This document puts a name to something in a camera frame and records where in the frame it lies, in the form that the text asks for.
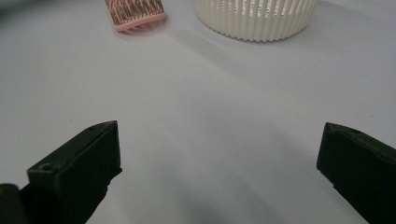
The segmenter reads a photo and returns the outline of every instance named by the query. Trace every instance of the white ribbed container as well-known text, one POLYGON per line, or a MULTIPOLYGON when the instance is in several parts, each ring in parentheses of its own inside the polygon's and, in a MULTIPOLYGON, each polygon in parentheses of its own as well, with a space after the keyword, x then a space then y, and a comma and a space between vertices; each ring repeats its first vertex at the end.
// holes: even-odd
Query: white ribbed container
POLYGON ((301 31, 318 0, 195 0, 200 20, 230 37, 249 41, 284 39, 301 31))

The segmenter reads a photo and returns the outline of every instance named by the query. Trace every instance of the pink plastic object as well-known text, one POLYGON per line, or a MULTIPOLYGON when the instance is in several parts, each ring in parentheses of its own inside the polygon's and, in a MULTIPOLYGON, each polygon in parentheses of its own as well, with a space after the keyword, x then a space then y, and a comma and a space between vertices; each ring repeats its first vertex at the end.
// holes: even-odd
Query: pink plastic object
POLYGON ((118 32, 166 18, 161 0, 106 0, 106 4, 118 32))

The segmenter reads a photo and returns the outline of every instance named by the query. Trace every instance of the white plastic basket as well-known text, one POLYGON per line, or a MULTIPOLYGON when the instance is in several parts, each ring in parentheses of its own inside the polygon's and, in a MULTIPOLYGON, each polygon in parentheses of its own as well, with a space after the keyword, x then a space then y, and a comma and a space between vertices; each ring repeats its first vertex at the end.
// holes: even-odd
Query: white plastic basket
POLYGON ((308 24, 318 0, 195 0, 209 28, 249 41, 284 39, 308 24))

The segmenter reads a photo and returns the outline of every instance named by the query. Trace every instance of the white round container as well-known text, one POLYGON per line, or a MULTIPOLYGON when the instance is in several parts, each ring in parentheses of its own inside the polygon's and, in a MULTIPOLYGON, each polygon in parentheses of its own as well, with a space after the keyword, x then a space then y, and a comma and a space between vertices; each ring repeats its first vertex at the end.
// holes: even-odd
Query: white round container
POLYGON ((195 0, 200 20, 230 37, 249 41, 284 39, 301 31, 318 0, 195 0))

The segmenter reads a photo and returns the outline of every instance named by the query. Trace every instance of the white tabletop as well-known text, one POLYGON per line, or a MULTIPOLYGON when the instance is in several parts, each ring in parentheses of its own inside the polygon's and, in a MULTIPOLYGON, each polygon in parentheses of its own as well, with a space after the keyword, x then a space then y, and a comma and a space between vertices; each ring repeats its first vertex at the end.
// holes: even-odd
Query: white tabletop
POLYGON ((317 169, 325 122, 396 147, 396 1, 323 0, 299 34, 248 43, 193 0, 119 35, 105 1, 0 14, 0 182, 119 122, 123 172, 88 223, 365 223, 317 169))

